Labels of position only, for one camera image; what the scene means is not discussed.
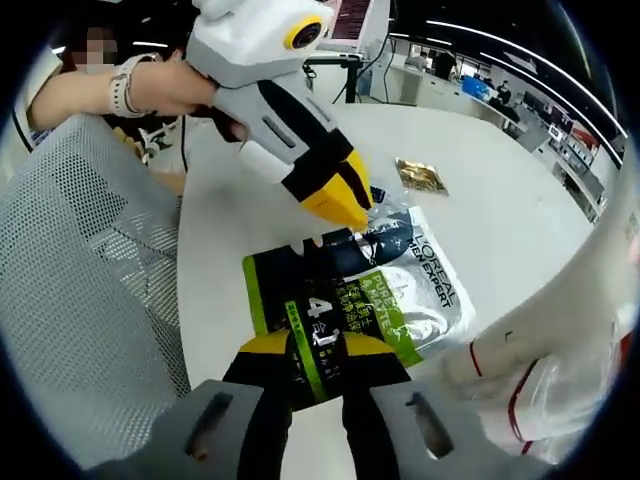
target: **gold snack packet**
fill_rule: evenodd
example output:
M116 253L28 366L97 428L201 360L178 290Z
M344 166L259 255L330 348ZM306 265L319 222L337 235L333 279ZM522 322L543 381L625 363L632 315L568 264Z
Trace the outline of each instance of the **gold snack packet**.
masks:
M413 190L449 195L435 167L396 158L396 169L402 184Z

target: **round table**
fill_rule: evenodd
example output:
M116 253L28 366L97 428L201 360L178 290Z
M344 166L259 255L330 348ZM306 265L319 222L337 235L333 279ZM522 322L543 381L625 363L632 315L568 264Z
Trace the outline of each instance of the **round table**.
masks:
M487 122L390 105L336 105L333 111L372 178L397 185L396 157L438 170L449 196L411 196L477 310L469 335L540 289L591 232L546 167ZM239 347L253 336L242 259L335 227L307 214L282 186L267 185L243 167L238 147L224 144L210 125L190 138L178 306L195 388L222 378ZM420 365L414 368L419 375ZM341 406L336 399L295 414L282 478L355 478Z

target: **human arm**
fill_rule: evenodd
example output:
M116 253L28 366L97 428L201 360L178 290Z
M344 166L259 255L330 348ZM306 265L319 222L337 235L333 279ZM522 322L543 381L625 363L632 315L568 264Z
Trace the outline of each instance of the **human arm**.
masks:
M55 128L71 115L111 112L110 84L114 71L100 74L69 72L50 78L31 103L27 118L36 131ZM140 63L131 75L132 107L160 115L186 115L197 105L209 105L213 82L186 62Z

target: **wristwatch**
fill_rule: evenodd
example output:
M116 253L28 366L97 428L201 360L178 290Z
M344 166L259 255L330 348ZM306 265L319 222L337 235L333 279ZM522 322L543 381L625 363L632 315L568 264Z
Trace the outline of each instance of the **wristwatch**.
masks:
M109 97L111 99L111 113L118 117L139 118L152 113L136 110L131 105L130 85L131 74L140 62L155 62L158 54L145 53L131 57L122 65L117 67L116 73L111 79L109 87Z

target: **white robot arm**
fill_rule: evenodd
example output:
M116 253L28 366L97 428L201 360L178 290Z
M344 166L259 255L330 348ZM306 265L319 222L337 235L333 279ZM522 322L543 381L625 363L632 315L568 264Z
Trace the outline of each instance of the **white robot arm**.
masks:
M245 126L241 159L309 211L363 229L364 162L304 85L301 67L333 10L313 0L194 0L187 61L219 85L214 106Z

